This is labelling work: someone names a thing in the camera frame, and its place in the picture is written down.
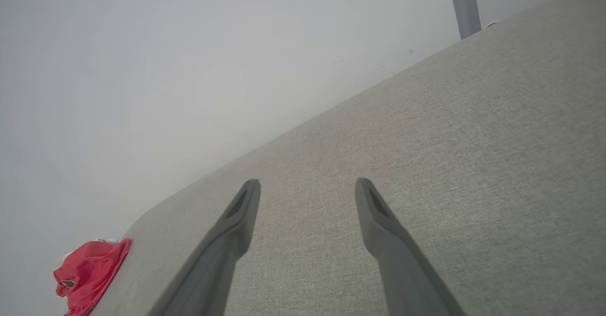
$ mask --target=crumpled red fabric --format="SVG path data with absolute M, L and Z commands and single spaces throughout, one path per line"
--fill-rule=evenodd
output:
M 56 269 L 57 295 L 67 297 L 68 316 L 86 316 L 97 304 L 128 253 L 130 239 L 114 245 L 89 241 Z

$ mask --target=upholstery fabric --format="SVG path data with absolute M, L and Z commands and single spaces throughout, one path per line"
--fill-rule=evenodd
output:
M 606 310 L 606 0 L 491 26 L 161 202 L 93 316 L 145 315 L 261 182 L 226 315 L 386 315 L 357 220 L 370 178 L 468 315 Z

